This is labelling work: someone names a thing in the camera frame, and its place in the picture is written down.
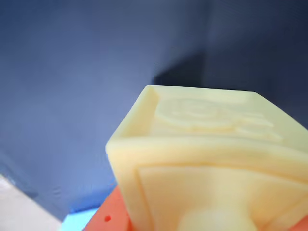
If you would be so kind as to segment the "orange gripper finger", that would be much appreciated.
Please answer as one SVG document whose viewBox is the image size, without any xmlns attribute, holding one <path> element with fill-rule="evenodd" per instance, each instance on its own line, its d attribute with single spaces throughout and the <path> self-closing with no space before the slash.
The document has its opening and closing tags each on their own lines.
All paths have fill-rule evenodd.
<svg viewBox="0 0 308 231">
<path fill-rule="evenodd" d="M 87 223 L 84 231 L 131 231 L 132 225 L 118 186 Z"/>
</svg>

